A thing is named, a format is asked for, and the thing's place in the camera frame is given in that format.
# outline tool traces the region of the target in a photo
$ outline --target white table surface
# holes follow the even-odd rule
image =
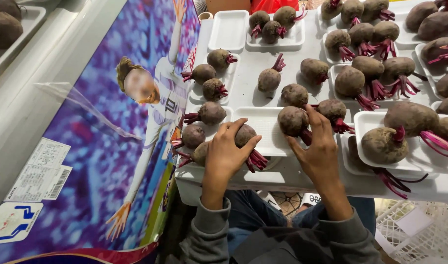
[[[407,5],[412,7],[419,2],[421,2],[421,0],[391,2],[389,9],[394,10],[396,5]],[[314,58],[326,61],[321,43],[321,38],[325,32],[320,31],[318,28],[316,10],[308,11],[305,22],[306,40],[302,49],[296,52],[283,52],[286,67],[281,73],[281,83],[274,98],[266,99],[265,96],[256,89],[256,83],[260,72],[270,68],[274,64],[279,52],[272,52],[271,50],[250,52],[245,49],[239,54],[241,57],[241,65],[233,88],[235,90],[233,91],[227,106],[234,110],[243,106],[281,106],[279,104],[279,94],[282,88],[290,83],[299,83],[307,88],[309,91],[310,104],[316,104],[324,99],[334,98],[328,81],[324,82],[321,88],[314,89],[313,87],[304,84],[299,77],[300,63],[303,59]],[[202,22],[195,60],[197,62],[204,61],[205,56],[209,52],[207,51],[207,45],[212,23],[212,20],[204,20]],[[424,74],[415,55],[415,46],[397,46],[397,56],[413,58],[416,62],[416,71],[420,74]],[[424,105],[431,105],[432,102],[439,100],[435,97],[427,82],[422,82],[414,76],[410,76],[409,80],[421,90],[420,93],[411,98],[411,101]],[[392,102],[382,101],[379,103],[381,108],[384,109],[393,104]],[[197,104],[202,103],[189,99],[186,106],[186,112]],[[357,103],[348,103],[346,106],[350,110],[351,116],[347,115],[345,122],[351,123],[353,115],[360,111],[359,105],[357,105]],[[340,177],[345,185],[348,195],[400,199],[397,195],[387,189],[378,177],[358,176],[346,171],[343,166],[341,153],[339,154],[338,163],[340,166]],[[303,191],[314,188],[307,175],[301,171],[300,165],[294,157],[283,157],[275,167],[268,171],[251,173],[244,167],[245,166],[243,166],[242,170],[233,177],[229,183],[229,188],[251,188],[269,191]],[[182,200],[185,203],[190,205],[196,204],[193,201],[197,201],[197,198],[201,195],[199,186],[203,178],[203,172],[204,170],[201,168],[190,166],[184,166],[177,169],[177,184]],[[441,174],[436,179],[426,179],[420,183],[407,185],[412,189],[412,193],[408,194],[410,200],[448,202],[448,175]]]

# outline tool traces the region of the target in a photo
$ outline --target specification label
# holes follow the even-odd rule
[[[70,148],[63,143],[42,138],[5,201],[40,202],[61,170],[61,164]]]

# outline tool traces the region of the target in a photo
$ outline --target styrofoam tray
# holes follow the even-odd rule
[[[435,101],[431,104],[431,108],[436,111],[439,108],[439,105],[441,105],[442,101]]]
[[[358,112],[354,116],[354,126],[356,128],[356,141],[358,144],[358,153],[361,160],[370,166],[381,167],[387,169],[397,169],[406,171],[418,171],[421,173],[434,172],[448,174],[448,158],[444,157],[432,150],[419,137],[408,138],[409,153],[398,163],[390,165],[376,164],[364,156],[361,147],[361,139],[369,130],[383,127],[384,116],[386,112]],[[439,117],[447,117],[448,115],[439,115]]]
[[[231,97],[231,93],[235,83],[235,77],[237,76],[237,70],[239,69],[240,66],[240,56],[235,53],[231,53],[231,55],[234,56],[234,59],[237,59],[237,62],[231,63],[225,72],[219,72],[219,71],[216,72],[217,73],[216,78],[221,80],[221,82],[225,85],[225,88],[227,89],[227,96],[217,101],[220,104],[226,104],[227,102],[229,102],[229,98]],[[192,81],[191,84],[190,98],[206,102],[206,99],[203,96],[203,87],[194,81]]]
[[[420,61],[421,67],[424,70],[424,74],[426,75],[427,81],[434,92],[434,95],[443,100],[444,98],[437,93],[436,82],[438,82],[442,77],[448,73],[448,65],[444,72],[444,67],[434,67],[434,64],[427,64],[427,62],[421,59],[421,50],[424,48],[426,44],[421,43],[416,46],[415,53],[416,57],[418,57],[418,61]]]
[[[277,118],[281,109],[283,107],[241,107],[234,111],[233,121],[248,118],[246,124],[255,129],[257,135],[262,135],[262,140],[255,149],[263,156],[294,155],[279,129]]]
[[[328,50],[327,50],[327,48],[325,47],[325,40],[327,39],[327,35],[328,35],[328,33],[330,33],[330,32],[327,32],[327,33],[325,33],[324,35],[323,35],[323,37],[322,37],[322,43],[321,43],[321,45],[322,45],[322,49],[323,49],[323,51],[325,51],[325,56],[327,57],[327,62],[328,63],[331,63],[331,64],[351,64],[351,62],[350,61],[345,61],[345,62],[343,62],[343,60],[341,60],[341,57],[339,56],[339,54],[333,54],[333,53],[331,53],[331,52],[329,52]],[[395,47],[395,50],[398,50],[398,47],[397,47],[397,45],[395,44],[395,42],[393,42],[393,46]],[[355,50],[352,46],[349,46],[348,47],[348,49],[350,50],[350,51],[352,51],[352,52],[354,52],[354,54],[356,54],[356,55],[358,55],[358,51],[357,50]],[[389,53],[389,56],[387,57],[387,58],[391,58],[392,57],[392,54],[391,53]],[[373,56],[373,58],[374,59],[377,59],[377,60],[381,60],[380,59],[380,53],[376,53],[376,54],[374,54],[374,56]]]
[[[344,102],[344,103],[357,103],[356,100],[351,99],[351,98],[348,98],[348,97],[344,97],[344,96],[342,96],[342,95],[339,95],[339,94],[335,91],[335,79],[336,79],[336,77],[338,76],[338,74],[341,72],[341,69],[342,69],[344,66],[346,66],[346,65],[350,66],[351,63],[337,64],[337,65],[333,65],[333,66],[330,67],[330,73],[329,73],[329,76],[330,76],[330,79],[329,79],[329,80],[330,80],[330,81],[329,81],[330,89],[333,91],[333,95],[335,96],[335,99],[338,99],[338,100],[340,100],[340,101],[342,101],[342,102]],[[366,89],[362,89],[362,93],[363,93],[365,96],[367,96],[367,91],[366,91]],[[413,96],[414,96],[414,95],[410,95],[410,98],[408,99],[408,98],[405,98],[405,97],[403,97],[403,96],[401,96],[400,98],[398,98],[397,95],[394,95],[394,96],[392,96],[392,97],[390,97],[390,98],[385,98],[384,100],[381,100],[381,101],[382,101],[382,102],[404,101],[404,100],[410,100]]]
[[[335,29],[349,29],[350,24],[345,24],[341,21],[341,15],[337,15],[332,20],[323,20],[321,18],[321,5],[317,7],[317,23],[322,31],[333,31]]]
[[[395,23],[400,27],[400,35],[397,38],[397,43],[402,45],[417,45],[420,43],[428,43],[429,40],[421,40],[418,34],[406,28],[405,20],[409,9],[402,14],[395,13]]]
[[[9,49],[0,50],[0,72],[4,71],[4,68],[12,62],[16,54],[27,44],[34,31],[42,23],[45,14],[46,10],[44,8],[24,6],[21,21],[24,32]]]
[[[302,11],[297,11],[296,15],[301,15]],[[270,14],[269,17],[273,19],[274,14]],[[277,50],[279,47],[284,47],[285,51],[298,51],[302,48],[302,44],[306,39],[305,33],[305,21],[299,20],[296,24],[288,30],[285,34],[284,39],[278,39],[276,44],[267,44],[262,40],[262,34],[258,34],[257,38],[252,37],[250,34],[252,33],[252,29],[249,27],[247,31],[247,45],[253,48],[259,47],[273,47]]]
[[[214,15],[208,49],[225,49],[240,53],[245,47],[248,29],[248,11],[219,11]]]
[[[195,106],[193,106],[192,109],[190,110],[190,113],[197,113],[197,112],[200,110],[200,107],[201,107],[201,105],[195,105]],[[206,136],[206,140],[205,140],[205,141],[210,141],[210,140],[213,139],[213,137],[214,137],[214,136],[216,135],[216,133],[217,133],[217,129],[219,129],[219,126],[220,126],[222,123],[226,123],[226,122],[230,122],[230,121],[232,121],[232,115],[233,115],[233,113],[234,113],[234,111],[232,110],[232,108],[227,107],[227,106],[223,106],[223,108],[224,108],[225,112],[227,113],[227,116],[224,118],[223,121],[221,121],[221,123],[219,123],[219,124],[217,124],[217,125],[214,125],[214,126],[208,126],[208,125],[205,125],[205,124],[204,124],[203,122],[201,122],[201,121],[197,121],[197,122],[193,122],[193,123],[192,123],[192,124],[199,125],[199,126],[204,130],[204,135]],[[186,124],[186,123],[183,123],[183,129],[185,129],[186,126],[187,126],[187,124]],[[193,153],[194,149],[189,149],[189,148],[187,148],[187,147],[181,147],[181,148],[179,149],[179,151],[180,151],[180,152],[183,152],[183,153]],[[181,160],[180,160],[180,159],[177,159],[177,164],[179,165],[180,163],[181,163]],[[195,163],[189,163],[189,164],[187,164],[186,166],[194,166],[194,167],[197,167],[197,168],[203,168],[203,169],[204,169],[204,167],[202,167],[202,166],[198,166],[198,165],[196,165]]]
[[[349,123],[347,124],[349,126],[354,126],[353,123]],[[343,155],[343,164],[344,167],[346,168],[347,171],[349,171],[352,174],[355,175],[369,175],[369,176],[377,176],[372,170],[363,170],[362,168],[360,168],[359,166],[357,166],[352,159],[350,159],[349,157],[349,146],[348,146],[348,139],[349,137],[353,137],[354,135],[352,134],[343,134],[343,135],[339,135],[339,139],[338,142],[340,142],[340,144],[338,143],[338,146],[341,148],[342,151],[342,155]],[[400,170],[395,170],[395,169],[389,169],[389,172],[397,177],[397,178],[422,178],[424,176],[424,174],[405,174],[405,171],[400,171]],[[431,173],[427,176],[428,179],[433,179],[438,177],[439,174],[438,173]]]

